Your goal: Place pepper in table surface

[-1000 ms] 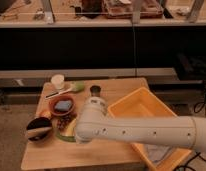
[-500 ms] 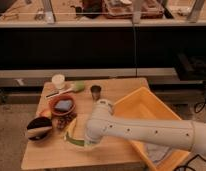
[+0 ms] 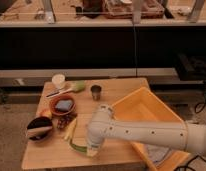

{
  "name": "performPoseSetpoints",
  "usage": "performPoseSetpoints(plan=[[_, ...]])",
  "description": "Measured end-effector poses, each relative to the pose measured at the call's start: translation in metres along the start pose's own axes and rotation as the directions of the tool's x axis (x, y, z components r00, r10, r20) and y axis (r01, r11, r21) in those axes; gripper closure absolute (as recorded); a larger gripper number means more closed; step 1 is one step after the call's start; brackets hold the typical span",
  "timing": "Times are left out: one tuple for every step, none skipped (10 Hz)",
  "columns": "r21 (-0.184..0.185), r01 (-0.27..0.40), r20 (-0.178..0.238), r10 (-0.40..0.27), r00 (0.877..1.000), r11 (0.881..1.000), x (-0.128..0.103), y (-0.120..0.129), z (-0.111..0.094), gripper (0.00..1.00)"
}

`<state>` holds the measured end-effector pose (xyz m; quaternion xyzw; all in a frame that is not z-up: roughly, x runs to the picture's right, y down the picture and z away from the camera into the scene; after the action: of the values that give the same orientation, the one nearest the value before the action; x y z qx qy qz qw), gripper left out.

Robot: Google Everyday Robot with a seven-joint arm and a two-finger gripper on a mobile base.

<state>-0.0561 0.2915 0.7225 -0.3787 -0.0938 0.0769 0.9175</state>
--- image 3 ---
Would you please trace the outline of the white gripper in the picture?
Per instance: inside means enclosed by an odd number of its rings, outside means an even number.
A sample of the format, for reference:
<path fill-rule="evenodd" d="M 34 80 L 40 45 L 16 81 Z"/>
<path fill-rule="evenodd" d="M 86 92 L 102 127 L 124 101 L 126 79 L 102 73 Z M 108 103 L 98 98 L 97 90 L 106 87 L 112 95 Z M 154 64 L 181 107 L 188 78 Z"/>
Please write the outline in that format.
<path fill-rule="evenodd" d="M 101 144 L 94 143 L 91 141 L 87 142 L 87 156 L 88 157 L 94 157 L 98 154 L 98 152 L 101 149 Z"/>

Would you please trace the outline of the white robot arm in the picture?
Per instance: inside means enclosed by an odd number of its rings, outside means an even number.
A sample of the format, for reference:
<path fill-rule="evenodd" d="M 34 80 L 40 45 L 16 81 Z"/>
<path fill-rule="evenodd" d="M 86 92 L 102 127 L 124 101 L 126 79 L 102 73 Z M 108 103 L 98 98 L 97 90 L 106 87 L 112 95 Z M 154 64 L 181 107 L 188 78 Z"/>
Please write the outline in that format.
<path fill-rule="evenodd" d="M 97 107 L 87 126 L 87 146 L 99 151 L 104 140 L 121 139 L 206 157 L 206 125 L 186 122 L 118 121 L 107 104 Z"/>

